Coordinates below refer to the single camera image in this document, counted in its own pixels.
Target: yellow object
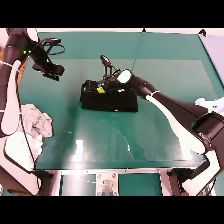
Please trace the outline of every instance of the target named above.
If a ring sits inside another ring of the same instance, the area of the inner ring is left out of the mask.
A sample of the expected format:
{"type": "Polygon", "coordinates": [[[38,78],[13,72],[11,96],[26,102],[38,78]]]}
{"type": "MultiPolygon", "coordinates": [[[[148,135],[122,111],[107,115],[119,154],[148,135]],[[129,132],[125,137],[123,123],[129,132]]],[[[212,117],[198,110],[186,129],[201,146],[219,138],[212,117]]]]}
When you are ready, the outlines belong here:
{"type": "Polygon", "coordinates": [[[102,87],[97,88],[98,93],[106,93],[102,87]]]}

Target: green tabletop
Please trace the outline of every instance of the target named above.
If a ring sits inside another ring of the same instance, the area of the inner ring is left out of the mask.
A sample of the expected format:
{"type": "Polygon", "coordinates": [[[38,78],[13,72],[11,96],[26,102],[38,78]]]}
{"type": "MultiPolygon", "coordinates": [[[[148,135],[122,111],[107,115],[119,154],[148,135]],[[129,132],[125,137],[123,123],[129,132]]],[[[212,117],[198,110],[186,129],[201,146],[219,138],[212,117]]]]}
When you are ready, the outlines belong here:
{"type": "Polygon", "coordinates": [[[53,119],[39,169],[197,166],[203,157],[184,153],[165,116],[138,99],[139,112],[100,112],[80,107],[81,84],[99,80],[101,54],[116,68],[133,69],[161,92],[181,101],[214,100],[223,87],[197,35],[157,33],[40,33],[61,38],[66,52],[52,56],[65,72],[60,82],[44,78],[29,60],[19,88],[22,104],[35,104],[53,119]],[[83,141],[78,149],[76,141],[83,141]]]}

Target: crumpled white cloth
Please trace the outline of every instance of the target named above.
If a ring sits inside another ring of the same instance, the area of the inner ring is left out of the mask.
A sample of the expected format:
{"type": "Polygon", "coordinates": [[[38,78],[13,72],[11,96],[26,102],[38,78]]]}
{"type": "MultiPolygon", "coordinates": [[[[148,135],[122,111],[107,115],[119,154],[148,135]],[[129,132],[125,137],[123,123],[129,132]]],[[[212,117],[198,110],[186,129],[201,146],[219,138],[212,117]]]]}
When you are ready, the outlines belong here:
{"type": "Polygon", "coordinates": [[[195,105],[205,107],[224,116],[224,97],[213,101],[206,101],[204,98],[199,98],[195,101],[195,105]]]}
{"type": "MultiPolygon", "coordinates": [[[[52,136],[52,119],[36,108],[33,104],[21,106],[23,125],[34,160],[42,153],[42,138],[52,136]]],[[[7,138],[6,154],[20,166],[32,171],[34,163],[30,154],[21,123],[17,131],[7,138]]]]}

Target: green table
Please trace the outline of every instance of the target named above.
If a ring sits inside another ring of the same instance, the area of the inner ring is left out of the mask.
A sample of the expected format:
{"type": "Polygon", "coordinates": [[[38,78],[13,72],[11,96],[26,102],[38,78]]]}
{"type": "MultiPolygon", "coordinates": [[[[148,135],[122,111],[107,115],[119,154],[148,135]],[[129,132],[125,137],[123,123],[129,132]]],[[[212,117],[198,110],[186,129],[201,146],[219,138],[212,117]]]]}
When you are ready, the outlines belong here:
{"type": "Polygon", "coordinates": [[[66,52],[52,56],[65,67],[59,83],[32,69],[29,60],[19,93],[22,104],[35,104],[53,119],[54,136],[44,140],[38,169],[110,169],[198,166],[203,157],[185,155],[165,116],[138,99],[138,113],[80,108],[86,79],[104,72],[101,54],[116,68],[129,68],[180,101],[224,95],[222,84],[197,35],[160,33],[40,33],[61,38],[66,52]],[[77,157],[76,140],[83,140],[77,157]]]}

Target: yellow tag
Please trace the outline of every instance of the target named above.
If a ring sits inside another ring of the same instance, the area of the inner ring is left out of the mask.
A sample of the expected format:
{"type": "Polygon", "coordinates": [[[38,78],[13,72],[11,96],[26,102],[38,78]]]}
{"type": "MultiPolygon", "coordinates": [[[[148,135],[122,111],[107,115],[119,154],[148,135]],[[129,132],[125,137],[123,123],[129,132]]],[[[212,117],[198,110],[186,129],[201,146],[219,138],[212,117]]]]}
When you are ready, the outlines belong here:
{"type": "Polygon", "coordinates": [[[102,87],[97,88],[98,93],[106,93],[102,87]]]}

